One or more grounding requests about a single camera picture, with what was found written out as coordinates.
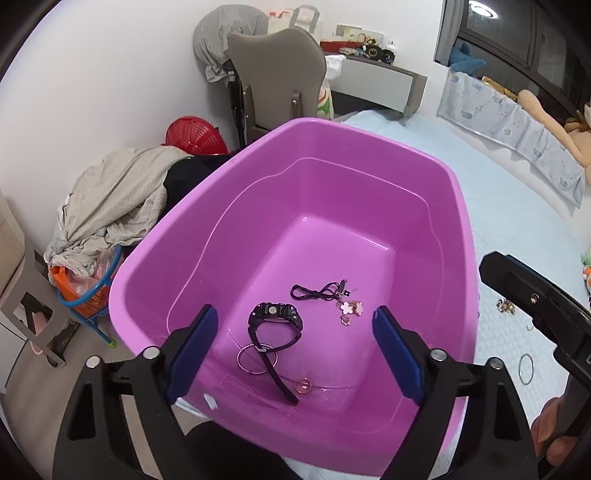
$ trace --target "white wall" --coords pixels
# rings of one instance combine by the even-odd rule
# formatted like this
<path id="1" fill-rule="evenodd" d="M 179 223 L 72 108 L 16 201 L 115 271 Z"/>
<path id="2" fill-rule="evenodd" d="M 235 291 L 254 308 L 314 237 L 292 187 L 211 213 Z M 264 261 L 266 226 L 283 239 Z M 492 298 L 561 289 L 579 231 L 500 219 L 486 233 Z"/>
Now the white wall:
<path id="1" fill-rule="evenodd" d="M 62 0 L 0 82 L 0 189 L 35 248 L 76 177 L 122 146 L 159 144 L 197 115 L 236 145 L 228 95 L 193 54 L 215 0 Z"/>
<path id="2" fill-rule="evenodd" d="M 246 2 L 265 13 L 293 7 L 277 0 Z M 447 77 L 447 67 L 433 61 L 443 10 L 443 0 L 311 0 L 324 20 L 323 36 L 331 38 L 337 24 L 355 25 L 383 33 L 394 40 L 398 53 L 394 64 L 427 76 L 427 86 L 418 113 L 432 117 L 437 112 Z"/>
<path id="3" fill-rule="evenodd" d="M 236 146 L 225 87 L 207 83 L 193 55 L 196 24 L 221 3 L 62 0 L 33 31 L 0 82 L 0 189 L 37 250 L 49 243 L 56 208 L 76 177 L 108 151 L 159 144 L 182 115 L 204 117 Z M 246 3 L 264 12 L 297 5 Z M 435 116 L 447 76 L 433 62 L 443 0 L 310 3 L 322 13 L 325 37 L 342 23 L 394 40 L 395 64 L 428 78 L 418 113 Z M 525 160 L 445 123 L 523 180 L 517 173 L 530 168 Z M 576 210 L 556 202 L 545 181 L 530 183 L 591 246 L 591 194 Z"/>

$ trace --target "light blue bedsheet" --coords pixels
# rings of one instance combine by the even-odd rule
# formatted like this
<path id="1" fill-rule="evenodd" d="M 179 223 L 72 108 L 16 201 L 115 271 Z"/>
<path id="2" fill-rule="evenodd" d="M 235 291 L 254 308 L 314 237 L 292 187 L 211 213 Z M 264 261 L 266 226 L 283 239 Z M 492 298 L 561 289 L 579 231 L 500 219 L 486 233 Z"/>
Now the light blue bedsheet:
<path id="1" fill-rule="evenodd" d="M 474 237 L 476 262 L 494 250 L 525 262 L 585 304 L 580 254 L 583 245 L 568 232 L 563 220 L 533 190 L 495 164 L 484 154 L 444 126 L 414 115 L 393 121 L 391 112 L 361 112 L 345 123 L 424 151 L 447 164 L 456 174 L 466 201 Z M 425 289 L 429 289 L 425 276 Z M 480 317 L 475 363 L 491 356 L 503 359 L 531 422 L 551 397 L 559 396 L 567 373 L 554 361 L 554 346 L 540 332 L 529 331 L 531 319 L 518 311 L 515 316 L 496 309 L 499 295 L 479 284 Z M 535 372 L 528 386 L 518 375 L 521 355 L 530 354 Z M 529 380 L 531 370 L 524 371 Z M 184 408 L 190 409 L 181 402 Z M 443 474 L 453 456 L 457 437 L 440 455 L 432 476 Z M 286 459 L 304 480 L 359 480 L 371 477 L 332 472 Z"/>

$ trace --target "blue gripper pad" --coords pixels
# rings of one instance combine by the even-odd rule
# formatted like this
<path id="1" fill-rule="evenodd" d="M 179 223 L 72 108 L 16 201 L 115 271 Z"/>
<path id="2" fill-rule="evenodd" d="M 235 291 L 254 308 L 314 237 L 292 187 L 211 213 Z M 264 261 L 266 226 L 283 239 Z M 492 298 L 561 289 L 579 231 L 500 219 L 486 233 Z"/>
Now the blue gripper pad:
<path id="1" fill-rule="evenodd" d="M 212 306 L 199 314 L 197 326 L 185 339 L 183 346 L 168 367 L 168 387 L 166 399 L 174 403 L 184 397 L 191 387 L 195 376 L 217 334 L 217 311 Z"/>
<path id="2" fill-rule="evenodd" d="M 394 325 L 391 318 L 394 319 L 387 307 L 375 310 L 372 319 L 374 338 L 402 394 L 420 406 L 426 397 L 423 369 L 398 331 L 400 326 L 398 323 Z"/>

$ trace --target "window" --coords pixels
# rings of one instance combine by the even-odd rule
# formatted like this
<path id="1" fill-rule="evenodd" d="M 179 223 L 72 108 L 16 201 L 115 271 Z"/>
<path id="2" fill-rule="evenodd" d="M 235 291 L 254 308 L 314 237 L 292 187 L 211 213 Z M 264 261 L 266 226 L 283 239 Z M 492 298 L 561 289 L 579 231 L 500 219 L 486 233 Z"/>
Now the window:
<path id="1" fill-rule="evenodd" d="M 515 94 L 532 91 L 564 123 L 584 111 L 591 77 L 551 18 L 532 0 L 464 0 L 456 45 L 470 44 L 477 70 Z"/>

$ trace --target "gray cloth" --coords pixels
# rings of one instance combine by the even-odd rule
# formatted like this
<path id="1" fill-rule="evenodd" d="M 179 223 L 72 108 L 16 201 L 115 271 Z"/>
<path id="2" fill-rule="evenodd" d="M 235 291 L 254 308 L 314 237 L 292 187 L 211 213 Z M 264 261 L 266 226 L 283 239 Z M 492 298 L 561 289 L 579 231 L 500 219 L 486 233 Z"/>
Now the gray cloth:
<path id="1" fill-rule="evenodd" d="M 226 37 L 230 32 L 265 35 L 269 17 L 248 5 L 222 5 L 209 12 L 197 24 L 193 34 L 193 50 L 205 65 L 208 82 L 217 82 L 227 74 L 222 66 L 230 57 Z"/>
<path id="2" fill-rule="evenodd" d="M 176 147 L 121 148 L 87 168 L 57 209 L 47 265 L 92 275 L 101 251 L 139 242 L 166 204 L 168 169 L 188 156 Z"/>
<path id="3" fill-rule="evenodd" d="M 566 200 L 581 206 L 583 167 L 544 125 L 506 95 L 465 73 L 450 72 L 437 114 L 521 154 Z"/>
<path id="4" fill-rule="evenodd" d="M 457 39 L 457 33 L 460 31 L 464 0 L 446 0 L 443 9 L 443 20 L 441 21 L 441 31 L 439 32 L 439 42 L 435 51 L 435 60 L 442 65 L 447 65 L 449 54 Z"/>

